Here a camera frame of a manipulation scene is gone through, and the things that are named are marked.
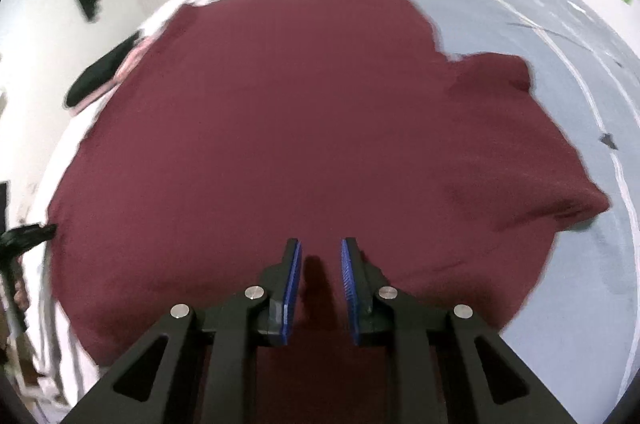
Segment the person left hand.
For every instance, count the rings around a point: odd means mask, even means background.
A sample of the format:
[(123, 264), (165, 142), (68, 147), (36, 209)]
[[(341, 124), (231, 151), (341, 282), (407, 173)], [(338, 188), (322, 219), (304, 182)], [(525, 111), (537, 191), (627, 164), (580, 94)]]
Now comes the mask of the person left hand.
[(17, 279), (15, 282), (14, 302), (17, 308), (25, 314), (29, 308), (30, 302), (23, 278)]

